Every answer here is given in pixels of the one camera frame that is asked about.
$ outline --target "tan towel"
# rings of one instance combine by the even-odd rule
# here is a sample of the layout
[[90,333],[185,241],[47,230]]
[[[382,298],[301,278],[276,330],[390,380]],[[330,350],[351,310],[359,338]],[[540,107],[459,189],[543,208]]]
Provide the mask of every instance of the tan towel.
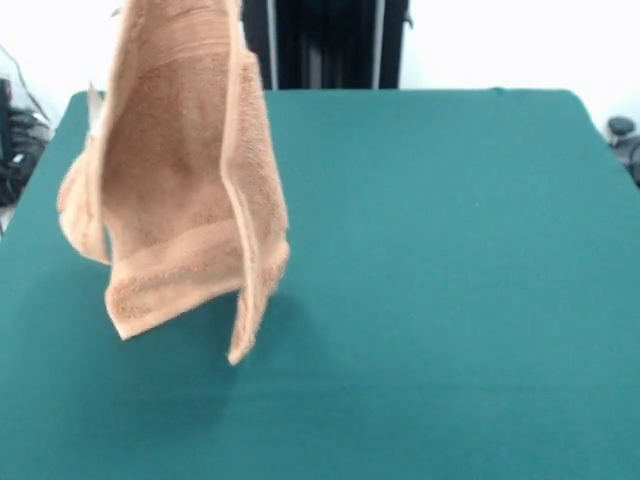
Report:
[[126,2],[104,105],[90,89],[90,132],[58,198],[73,247],[112,264],[106,305],[123,339],[240,289],[232,364],[253,346],[289,256],[239,8],[238,0]]

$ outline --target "green felt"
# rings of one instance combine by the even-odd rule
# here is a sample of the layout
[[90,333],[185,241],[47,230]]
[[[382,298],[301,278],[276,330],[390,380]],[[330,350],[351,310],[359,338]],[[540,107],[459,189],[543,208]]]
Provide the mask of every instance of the green felt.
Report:
[[119,340],[72,99],[0,244],[0,479],[640,478],[640,199],[580,101],[267,99],[292,257],[237,368],[233,295]]

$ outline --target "black object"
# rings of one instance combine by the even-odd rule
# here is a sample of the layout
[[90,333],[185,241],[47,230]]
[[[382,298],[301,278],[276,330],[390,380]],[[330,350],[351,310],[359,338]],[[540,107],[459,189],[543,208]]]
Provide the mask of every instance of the black object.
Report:
[[33,110],[11,106],[11,84],[0,79],[0,207],[18,202],[49,137],[49,127]]
[[[272,0],[277,45],[270,56],[270,0],[244,0],[249,48],[260,58],[266,89],[398,88],[402,33],[408,0],[386,0],[378,81],[376,0]],[[277,65],[277,76],[271,65]]]
[[613,117],[607,122],[607,128],[613,153],[640,187],[640,135],[632,135],[635,123],[626,117]]

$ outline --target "cable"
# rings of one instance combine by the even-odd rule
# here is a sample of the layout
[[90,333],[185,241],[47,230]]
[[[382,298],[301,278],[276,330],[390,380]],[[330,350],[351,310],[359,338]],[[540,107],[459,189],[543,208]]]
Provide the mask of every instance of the cable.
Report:
[[7,49],[1,43],[0,43],[0,51],[2,51],[2,53],[4,53],[6,57],[15,65],[16,70],[18,71],[18,80],[20,80],[20,83],[22,84],[22,88],[24,88],[24,91],[29,97],[29,100],[31,100],[31,103],[33,103],[33,106],[36,107],[36,109],[38,110],[38,113],[40,113],[40,115],[42,115],[45,118],[47,123],[51,124],[51,119],[45,113],[44,109],[42,108],[42,105],[40,105],[40,102],[38,102],[38,100],[31,94],[31,92],[27,88],[27,82],[25,81],[24,76],[22,75],[22,69],[20,68],[20,64],[18,63],[18,61],[7,51]]

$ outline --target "green tabletop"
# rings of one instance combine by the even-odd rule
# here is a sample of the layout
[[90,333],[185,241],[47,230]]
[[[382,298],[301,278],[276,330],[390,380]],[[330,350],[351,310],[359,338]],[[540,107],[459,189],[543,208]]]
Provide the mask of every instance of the green tabletop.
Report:
[[233,295],[119,340],[72,99],[0,244],[0,479],[640,478],[640,198],[580,101],[267,99],[292,257],[237,368]]

